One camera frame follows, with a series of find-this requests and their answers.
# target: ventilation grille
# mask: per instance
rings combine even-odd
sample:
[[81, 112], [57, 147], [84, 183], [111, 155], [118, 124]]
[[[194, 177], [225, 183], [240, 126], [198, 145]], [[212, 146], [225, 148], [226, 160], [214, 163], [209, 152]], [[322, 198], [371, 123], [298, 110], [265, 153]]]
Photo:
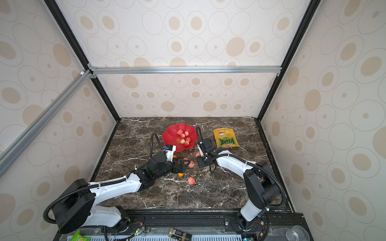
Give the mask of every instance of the ventilation grille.
[[[85, 238], [91, 237], [90, 241], [105, 241], [103, 235], [96, 236], [84, 236]], [[125, 235], [113, 235], [109, 236], [110, 240], [127, 238]], [[72, 236], [67, 237], [67, 241], [70, 241]], [[134, 237], [130, 241], [175, 241], [175, 239], [169, 238], [167, 235], [147, 235]], [[241, 235], [239, 234], [208, 234], [208, 235], [192, 235], [192, 241], [241, 241]]]

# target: snack bag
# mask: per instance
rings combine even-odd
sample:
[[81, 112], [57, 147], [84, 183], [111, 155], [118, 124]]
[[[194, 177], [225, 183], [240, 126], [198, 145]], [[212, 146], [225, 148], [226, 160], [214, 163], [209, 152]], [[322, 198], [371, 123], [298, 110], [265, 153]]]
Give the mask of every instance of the snack bag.
[[90, 240], [90, 237], [88, 238], [84, 238], [82, 237], [82, 235], [79, 234], [80, 231], [78, 230], [74, 236], [70, 239], [70, 241], [89, 241]]
[[233, 129], [223, 127], [213, 130], [213, 133], [215, 135], [217, 147], [231, 148], [239, 146]]

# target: marble table surface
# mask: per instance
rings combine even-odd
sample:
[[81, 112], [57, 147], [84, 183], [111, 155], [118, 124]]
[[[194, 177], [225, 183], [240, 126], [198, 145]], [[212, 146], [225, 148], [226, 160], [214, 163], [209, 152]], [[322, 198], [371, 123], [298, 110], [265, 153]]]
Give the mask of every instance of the marble table surface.
[[[128, 174], [140, 167], [149, 158], [150, 135], [154, 131], [163, 144], [162, 134], [170, 125], [186, 123], [199, 125], [203, 138], [211, 138], [215, 143], [213, 130], [221, 127], [232, 128], [240, 147], [231, 152], [247, 160], [268, 161], [259, 131], [250, 117], [167, 117], [167, 118], [123, 118], [104, 157], [95, 181], [109, 180]], [[154, 152], [159, 146], [154, 140]], [[241, 208], [248, 200], [244, 180], [225, 168], [217, 168], [214, 173], [209, 167], [200, 169], [195, 160], [197, 147], [177, 152], [179, 158], [194, 160], [196, 166], [188, 169], [183, 177], [168, 174], [156, 180], [155, 184], [143, 191], [124, 194], [109, 199], [101, 205], [120, 205], [125, 209], [147, 208]], [[188, 184], [193, 177], [194, 185]], [[281, 196], [272, 204], [280, 203]]]

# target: green packet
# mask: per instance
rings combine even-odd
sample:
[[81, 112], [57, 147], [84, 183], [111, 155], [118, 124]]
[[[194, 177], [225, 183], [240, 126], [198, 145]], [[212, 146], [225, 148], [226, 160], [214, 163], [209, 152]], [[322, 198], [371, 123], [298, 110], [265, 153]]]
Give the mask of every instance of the green packet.
[[70, 239], [70, 241], [89, 241], [90, 240], [90, 237], [88, 238], [84, 238], [82, 237], [82, 235], [79, 234], [80, 231], [78, 230], [74, 236]]

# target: wallpaper wall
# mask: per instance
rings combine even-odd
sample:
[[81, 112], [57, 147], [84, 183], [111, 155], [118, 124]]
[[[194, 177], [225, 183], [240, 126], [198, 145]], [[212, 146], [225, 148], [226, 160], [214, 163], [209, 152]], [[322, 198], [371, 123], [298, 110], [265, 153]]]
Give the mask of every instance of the wallpaper wall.
[[386, 1], [319, 8], [262, 121], [314, 240], [386, 236]]
[[276, 73], [99, 75], [121, 117], [257, 117]]
[[44, 209], [91, 177], [115, 126], [92, 86], [83, 84], [0, 178], [1, 241], [52, 241], [58, 228]]
[[98, 67], [281, 65], [309, 0], [57, 0]]
[[81, 69], [40, 1], [0, 1], [0, 154]]

